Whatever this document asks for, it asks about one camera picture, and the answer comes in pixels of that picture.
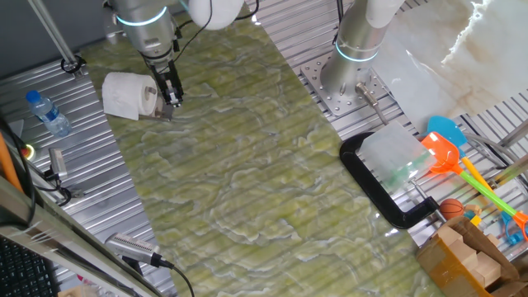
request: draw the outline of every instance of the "toilet paper roll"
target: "toilet paper roll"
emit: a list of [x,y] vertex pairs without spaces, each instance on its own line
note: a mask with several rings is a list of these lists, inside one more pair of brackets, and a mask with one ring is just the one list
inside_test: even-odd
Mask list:
[[131,120],[150,115],[158,98],[156,82],[148,75],[108,73],[102,84],[105,113]]

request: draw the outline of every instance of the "bottle cap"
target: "bottle cap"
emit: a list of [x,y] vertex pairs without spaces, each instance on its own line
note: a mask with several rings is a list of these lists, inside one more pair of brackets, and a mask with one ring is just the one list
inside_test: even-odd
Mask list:
[[29,91],[26,94],[26,100],[31,103],[38,102],[40,100],[40,94],[37,91]]

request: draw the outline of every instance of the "green marble surface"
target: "green marble surface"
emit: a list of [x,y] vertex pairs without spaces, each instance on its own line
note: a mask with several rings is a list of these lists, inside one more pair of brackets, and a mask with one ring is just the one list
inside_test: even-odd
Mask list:
[[[109,72],[149,73],[126,40],[82,54],[99,95]],[[172,122],[108,121],[163,255],[197,296],[441,295],[261,27],[204,31],[177,69],[186,101]]]

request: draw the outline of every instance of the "keyboard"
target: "keyboard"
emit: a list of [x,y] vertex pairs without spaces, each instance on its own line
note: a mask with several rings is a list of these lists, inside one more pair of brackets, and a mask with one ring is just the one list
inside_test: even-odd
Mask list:
[[51,262],[0,237],[0,297],[55,297]]

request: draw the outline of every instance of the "metal slat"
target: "metal slat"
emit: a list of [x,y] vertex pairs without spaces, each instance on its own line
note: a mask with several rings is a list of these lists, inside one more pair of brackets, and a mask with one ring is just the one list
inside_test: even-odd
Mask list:
[[[50,97],[70,120],[73,132],[57,139],[28,110],[26,92]],[[89,76],[74,80],[57,62],[0,81],[0,110],[8,120],[25,121],[22,139],[36,148],[34,164],[50,166],[48,148],[60,148],[68,169],[63,185],[82,189],[85,197],[64,209],[101,241],[115,232],[156,243],[141,200],[106,121]],[[58,267],[61,289],[80,284],[76,275]],[[165,293],[175,293],[166,269],[145,267],[145,278]]]

